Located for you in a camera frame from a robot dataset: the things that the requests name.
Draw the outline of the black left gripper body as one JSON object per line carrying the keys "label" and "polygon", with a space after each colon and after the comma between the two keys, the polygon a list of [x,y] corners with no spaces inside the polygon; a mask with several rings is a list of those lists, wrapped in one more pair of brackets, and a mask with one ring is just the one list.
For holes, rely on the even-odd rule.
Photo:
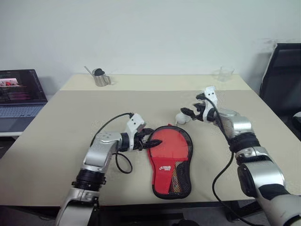
{"label": "black left gripper body", "polygon": [[143,149],[143,144],[146,142],[143,140],[145,136],[142,135],[142,131],[137,132],[134,136],[134,147],[133,150],[141,151]]}

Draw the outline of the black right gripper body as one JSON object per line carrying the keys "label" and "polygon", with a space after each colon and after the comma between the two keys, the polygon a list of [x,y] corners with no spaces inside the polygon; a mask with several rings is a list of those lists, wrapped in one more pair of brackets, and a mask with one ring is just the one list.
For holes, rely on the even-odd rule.
{"label": "black right gripper body", "polygon": [[195,119],[199,121],[207,121],[207,116],[204,115],[206,104],[205,101],[194,103],[193,106],[196,108]]}

